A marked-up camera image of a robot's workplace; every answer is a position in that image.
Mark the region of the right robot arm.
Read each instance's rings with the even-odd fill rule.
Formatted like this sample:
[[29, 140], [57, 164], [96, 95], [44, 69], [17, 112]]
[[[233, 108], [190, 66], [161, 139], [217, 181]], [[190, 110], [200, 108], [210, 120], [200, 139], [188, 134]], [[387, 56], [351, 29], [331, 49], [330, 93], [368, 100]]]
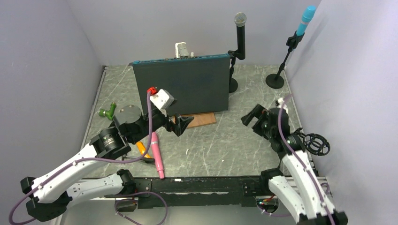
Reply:
[[267, 109], [257, 104], [241, 121], [248, 126], [254, 118], [257, 121], [252, 130], [270, 142], [296, 184], [293, 188], [283, 172], [273, 168], [261, 172], [259, 190], [281, 200], [298, 225], [346, 225], [347, 215], [335, 208], [310, 165], [308, 151], [314, 151], [309, 146], [312, 142], [300, 129], [291, 132], [286, 108], [277, 104]]

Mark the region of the pink microphone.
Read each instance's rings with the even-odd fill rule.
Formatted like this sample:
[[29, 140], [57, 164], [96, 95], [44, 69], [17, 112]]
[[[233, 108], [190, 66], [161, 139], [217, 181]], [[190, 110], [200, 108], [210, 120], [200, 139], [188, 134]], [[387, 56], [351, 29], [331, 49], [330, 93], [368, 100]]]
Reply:
[[160, 179], [165, 178], [164, 166], [163, 161], [161, 158], [161, 152], [158, 143], [158, 136], [155, 132], [152, 132], [151, 136], [151, 150], [153, 153], [153, 158], [155, 160], [155, 167]]

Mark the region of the black tripod shock mount stand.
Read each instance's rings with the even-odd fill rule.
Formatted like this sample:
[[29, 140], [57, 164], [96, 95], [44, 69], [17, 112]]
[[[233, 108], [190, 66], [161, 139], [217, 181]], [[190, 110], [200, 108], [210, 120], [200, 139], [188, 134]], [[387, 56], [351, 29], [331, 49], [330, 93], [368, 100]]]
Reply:
[[293, 133], [301, 138], [308, 152], [316, 156], [325, 156], [330, 152], [330, 143], [325, 137], [316, 133], [305, 134], [302, 130], [300, 127]]

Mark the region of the black round base mic stand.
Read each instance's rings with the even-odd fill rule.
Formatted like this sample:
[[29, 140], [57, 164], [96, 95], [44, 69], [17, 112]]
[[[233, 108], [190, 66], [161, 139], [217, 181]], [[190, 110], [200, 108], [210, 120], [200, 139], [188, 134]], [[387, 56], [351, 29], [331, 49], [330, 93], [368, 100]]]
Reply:
[[232, 50], [228, 51], [228, 54], [230, 56], [229, 93], [233, 93], [238, 89], [238, 82], [236, 81], [235, 78], [232, 77], [234, 74], [234, 65], [237, 59], [239, 60], [245, 59], [245, 53], [237, 49], [235, 51]]

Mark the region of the black handheld microphone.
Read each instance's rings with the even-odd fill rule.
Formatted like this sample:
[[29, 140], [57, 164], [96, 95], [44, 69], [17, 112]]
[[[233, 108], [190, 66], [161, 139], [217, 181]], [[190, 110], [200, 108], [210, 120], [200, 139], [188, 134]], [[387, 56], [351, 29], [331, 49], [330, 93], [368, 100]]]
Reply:
[[237, 30], [237, 50], [235, 55], [238, 59], [245, 59], [245, 23], [247, 17], [244, 13], [239, 12], [234, 17], [234, 22]]

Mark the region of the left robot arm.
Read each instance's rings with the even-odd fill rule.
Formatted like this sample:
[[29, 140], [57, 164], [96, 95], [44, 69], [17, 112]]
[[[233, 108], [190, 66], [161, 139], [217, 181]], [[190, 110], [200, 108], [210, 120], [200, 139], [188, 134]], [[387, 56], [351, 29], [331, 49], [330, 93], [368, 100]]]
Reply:
[[176, 114], [171, 119], [166, 108], [173, 103], [172, 97], [155, 94], [147, 99], [146, 114], [135, 105], [125, 106], [113, 117], [109, 127], [101, 130], [72, 158], [41, 177], [22, 179], [27, 213], [32, 219], [45, 222], [93, 198], [128, 197], [136, 193], [136, 182], [127, 169], [96, 180], [83, 181], [83, 178], [107, 164], [122, 164], [121, 157], [130, 152], [132, 144], [145, 137], [151, 139], [153, 132], [161, 127], [181, 136], [193, 117]]

